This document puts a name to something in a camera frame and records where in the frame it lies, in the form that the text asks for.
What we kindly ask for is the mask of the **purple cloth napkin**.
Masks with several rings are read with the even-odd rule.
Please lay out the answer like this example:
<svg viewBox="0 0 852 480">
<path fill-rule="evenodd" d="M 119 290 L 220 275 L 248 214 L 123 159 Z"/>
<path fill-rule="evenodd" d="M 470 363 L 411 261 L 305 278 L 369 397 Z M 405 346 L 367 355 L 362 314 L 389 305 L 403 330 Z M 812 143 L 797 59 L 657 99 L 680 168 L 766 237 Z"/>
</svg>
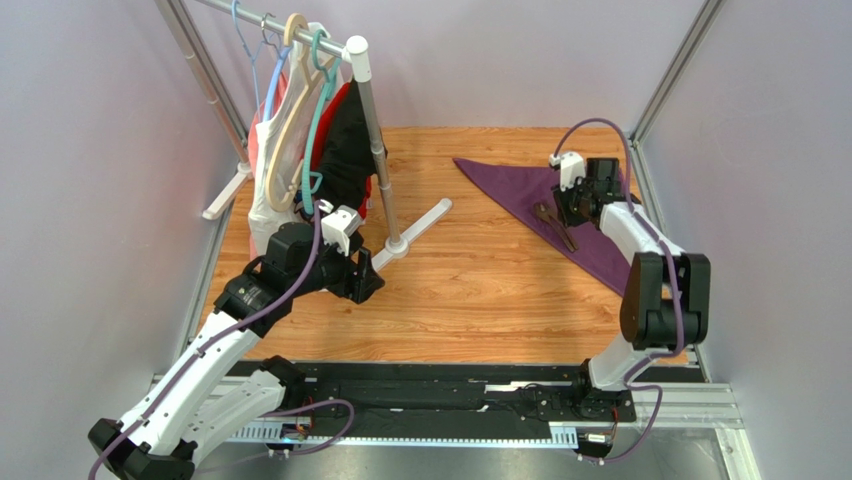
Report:
<svg viewBox="0 0 852 480">
<path fill-rule="evenodd" d="M 551 188 L 559 181 L 557 172 L 547 167 L 489 165 L 463 158 L 453 162 L 473 185 L 564 257 L 616 294 L 624 294 L 630 262 L 611 239 L 591 223 L 572 227 L 569 232 L 578 249 L 571 252 L 554 228 L 534 214 L 535 203 L 554 204 Z"/>
</svg>

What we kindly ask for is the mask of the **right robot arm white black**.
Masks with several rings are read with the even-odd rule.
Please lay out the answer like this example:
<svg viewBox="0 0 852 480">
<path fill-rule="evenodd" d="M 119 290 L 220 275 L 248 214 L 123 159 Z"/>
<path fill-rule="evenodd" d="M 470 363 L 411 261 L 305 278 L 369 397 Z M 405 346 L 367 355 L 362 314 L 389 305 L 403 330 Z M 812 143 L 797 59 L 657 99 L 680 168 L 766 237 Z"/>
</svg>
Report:
<svg viewBox="0 0 852 480">
<path fill-rule="evenodd" d="M 559 174 L 553 198 L 566 227 L 593 225 L 629 262 L 622 296 L 620 332 L 601 353 L 586 360 L 576 401 L 591 409 L 618 402 L 630 383 L 654 361 L 699 345 L 709 330 L 711 262 L 669 240 L 630 193 L 615 158 L 584 159 L 553 154 Z"/>
</svg>

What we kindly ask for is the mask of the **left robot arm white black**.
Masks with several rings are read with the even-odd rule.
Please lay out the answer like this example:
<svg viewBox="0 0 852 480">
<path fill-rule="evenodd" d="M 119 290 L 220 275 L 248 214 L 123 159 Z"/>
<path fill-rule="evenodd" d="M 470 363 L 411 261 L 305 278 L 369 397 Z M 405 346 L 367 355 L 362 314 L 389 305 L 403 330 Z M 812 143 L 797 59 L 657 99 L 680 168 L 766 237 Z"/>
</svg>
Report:
<svg viewBox="0 0 852 480">
<path fill-rule="evenodd" d="M 361 304 L 385 285 L 375 271 L 357 221 L 332 215 L 314 223 L 285 223 L 226 283 L 202 330 L 162 379 L 120 418 L 98 420 L 88 439 L 118 479 L 190 479 L 219 445 L 258 417 L 310 415 L 336 400 L 309 402 L 304 372 L 272 356 L 229 393 L 210 400 L 224 376 L 296 298 L 327 291 Z"/>
</svg>

